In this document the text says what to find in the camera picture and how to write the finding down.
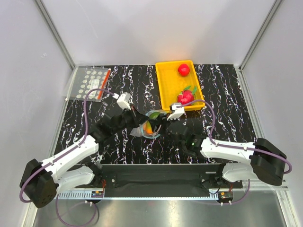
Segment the clear blue zip bag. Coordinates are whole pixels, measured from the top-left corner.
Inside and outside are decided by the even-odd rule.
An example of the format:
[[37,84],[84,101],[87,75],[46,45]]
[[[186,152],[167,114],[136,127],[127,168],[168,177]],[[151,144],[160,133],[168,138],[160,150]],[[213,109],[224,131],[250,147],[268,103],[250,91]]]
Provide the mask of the clear blue zip bag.
[[138,128],[131,130],[130,135],[134,137],[145,137],[147,139],[155,139],[160,136],[161,130],[161,117],[166,118],[168,111],[164,110],[151,110],[145,115],[148,120],[140,125]]

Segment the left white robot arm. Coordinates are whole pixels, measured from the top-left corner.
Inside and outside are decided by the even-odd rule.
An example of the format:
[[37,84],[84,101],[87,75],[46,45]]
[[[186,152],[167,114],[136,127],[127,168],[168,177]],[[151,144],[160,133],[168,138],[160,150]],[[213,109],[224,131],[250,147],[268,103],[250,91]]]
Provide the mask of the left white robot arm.
[[129,128],[138,128],[148,117],[137,110],[124,110],[118,116],[104,116],[77,143],[60,153],[38,162],[29,161],[20,182],[19,198],[22,202],[32,202],[37,208],[50,203],[56,195],[81,185],[98,187],[102,183],[101,166],[86,163],[72,170],[77,163],[95,154],[107,139]]

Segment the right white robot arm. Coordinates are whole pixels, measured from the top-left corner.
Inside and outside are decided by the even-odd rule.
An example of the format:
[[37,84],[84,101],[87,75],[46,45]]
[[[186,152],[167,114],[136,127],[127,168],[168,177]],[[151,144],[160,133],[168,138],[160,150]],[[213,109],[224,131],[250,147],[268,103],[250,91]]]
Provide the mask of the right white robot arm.
[[149,132],[168,135],[187,156],[227,160],[228,163],[220,165],[211,181],[219,187],[252,179],[273,186],[282,185],[287,156],[267,139],[243,143],[213,140],[207,135],[194,134],[187,126],[169,120],[162,113],[151,117],[149,122]]

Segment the peach fruit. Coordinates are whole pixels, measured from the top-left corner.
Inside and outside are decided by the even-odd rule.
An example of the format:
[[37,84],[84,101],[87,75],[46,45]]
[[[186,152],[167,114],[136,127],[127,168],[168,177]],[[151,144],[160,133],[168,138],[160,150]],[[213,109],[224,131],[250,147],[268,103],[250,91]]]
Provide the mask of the peach fruit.
[[146,125],[145,125],[145,129],[143,130],[145,133],[147,134],[153,134],[153,130],[152,130],[152,127],[151,125],[147,122]]

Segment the orange green mango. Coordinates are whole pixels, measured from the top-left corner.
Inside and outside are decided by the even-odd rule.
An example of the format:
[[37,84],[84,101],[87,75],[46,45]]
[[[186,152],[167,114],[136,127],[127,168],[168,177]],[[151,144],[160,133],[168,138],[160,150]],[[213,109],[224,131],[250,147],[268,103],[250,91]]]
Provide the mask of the orange green mango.
[[157,119],[162,113],[161,112],[153,112],[149,115],[149,119]]

